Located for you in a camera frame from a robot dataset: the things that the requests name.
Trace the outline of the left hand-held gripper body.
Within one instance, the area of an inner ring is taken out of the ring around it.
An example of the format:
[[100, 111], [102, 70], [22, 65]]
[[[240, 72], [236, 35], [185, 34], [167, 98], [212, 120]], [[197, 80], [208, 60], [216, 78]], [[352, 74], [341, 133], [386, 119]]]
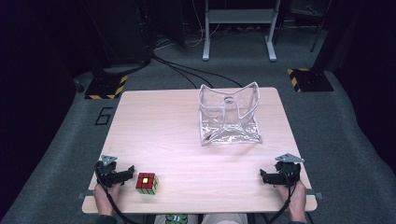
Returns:
[[101, 160], [95, 164], [95, 174], [97, 182], [106, 188], [111, 188], [116, 184], [124, 183], [122, 174], [116, 172], [117, 157], [102, 155]]

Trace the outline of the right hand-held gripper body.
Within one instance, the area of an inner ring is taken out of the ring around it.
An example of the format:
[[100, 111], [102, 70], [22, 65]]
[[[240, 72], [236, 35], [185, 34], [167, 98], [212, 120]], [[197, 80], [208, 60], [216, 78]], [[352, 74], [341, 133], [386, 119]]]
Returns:
[[293, 186], [300, 180], [301, 164], [304, 159], [290, 153], [276, 157], [277, 185]]

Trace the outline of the colourful puzzle cube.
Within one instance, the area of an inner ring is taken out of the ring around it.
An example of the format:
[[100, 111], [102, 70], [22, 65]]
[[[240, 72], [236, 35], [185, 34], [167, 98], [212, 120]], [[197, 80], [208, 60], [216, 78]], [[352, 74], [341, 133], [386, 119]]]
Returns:
[[155, 173], [139, 173], [135, 185], [135, 189], [140, 194], [155, 195], [158, 187], [159, 179]]

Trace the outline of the clear plastic bag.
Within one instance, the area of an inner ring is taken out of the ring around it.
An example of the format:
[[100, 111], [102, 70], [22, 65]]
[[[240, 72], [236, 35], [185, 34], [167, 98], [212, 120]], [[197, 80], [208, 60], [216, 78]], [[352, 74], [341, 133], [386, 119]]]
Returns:
[[[228, 96], [236, 102], [226, 104], [224, 98]], [[255, 119], [260, 99], [256, 82], [233, 91], [202, 85], [198, 93], [201, 145], [261, 144], [262, 136]]]

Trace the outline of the person's left hand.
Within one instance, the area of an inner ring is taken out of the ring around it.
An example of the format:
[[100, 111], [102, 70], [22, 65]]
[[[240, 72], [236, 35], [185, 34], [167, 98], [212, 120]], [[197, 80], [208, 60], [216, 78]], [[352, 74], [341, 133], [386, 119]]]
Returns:
[[[107, 189], [107, 193], [111, 196], [114, 203], [118, 203], [120, 197], [120, 184], [116, 184]], [[100, 184], [97, 184], [93, 190], [96, 207], [99, 215], [112, 216], [114, 214], [113, 206]]]

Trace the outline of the person's right hand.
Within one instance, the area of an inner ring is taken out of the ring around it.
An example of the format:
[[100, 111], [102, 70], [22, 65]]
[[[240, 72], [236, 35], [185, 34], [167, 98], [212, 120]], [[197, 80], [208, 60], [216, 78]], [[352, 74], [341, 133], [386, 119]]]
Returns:
[[284, 186], [276, 185], [276, 190], [280, 194], [282, 200], [290, 200], [288, 210], [290, 212], [290, 220], [292, 218], [306, 218], [306, 187], [302, 181], [298, 181], [292, 188], [292, 194], [289, 196], [289, 189]]

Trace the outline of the green patterned cloth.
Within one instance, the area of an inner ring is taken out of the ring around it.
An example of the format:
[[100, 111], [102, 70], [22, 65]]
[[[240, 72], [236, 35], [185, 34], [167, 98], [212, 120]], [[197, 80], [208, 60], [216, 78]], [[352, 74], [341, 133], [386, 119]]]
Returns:
[[165, 224], [188, 224], [188, 216], [185, 214], [167, 214]]

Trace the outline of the black yellow-striped base plate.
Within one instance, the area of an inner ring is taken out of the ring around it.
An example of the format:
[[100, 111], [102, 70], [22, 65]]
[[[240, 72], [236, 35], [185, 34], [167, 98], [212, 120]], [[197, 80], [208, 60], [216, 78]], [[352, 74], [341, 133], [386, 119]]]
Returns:
[[296, 92], [333, 91], [332, 84], [323, 73], [309, 69], [289, 69], [288, 74]]
[[117, 99], [123, 91], [127, 76], [96, 77], [85, 91], [86, 99]]

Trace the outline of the white metal stand frame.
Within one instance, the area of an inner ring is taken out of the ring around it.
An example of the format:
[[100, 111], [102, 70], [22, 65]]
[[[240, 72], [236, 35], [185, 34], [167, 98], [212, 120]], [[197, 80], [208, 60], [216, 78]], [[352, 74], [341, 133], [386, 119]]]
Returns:
[[211, 24], [269, 24], [269, 32], [264, 42], [267, 48], [270, 62], [276, 61], [273, 36], [276, 28], [281, 0], [275, 0], [273, 8], [264, 9], [211, 9], [209, 0], [205, 0], [205, 44], [202, 59], [209, 60], [210, 55], [210, 31]]

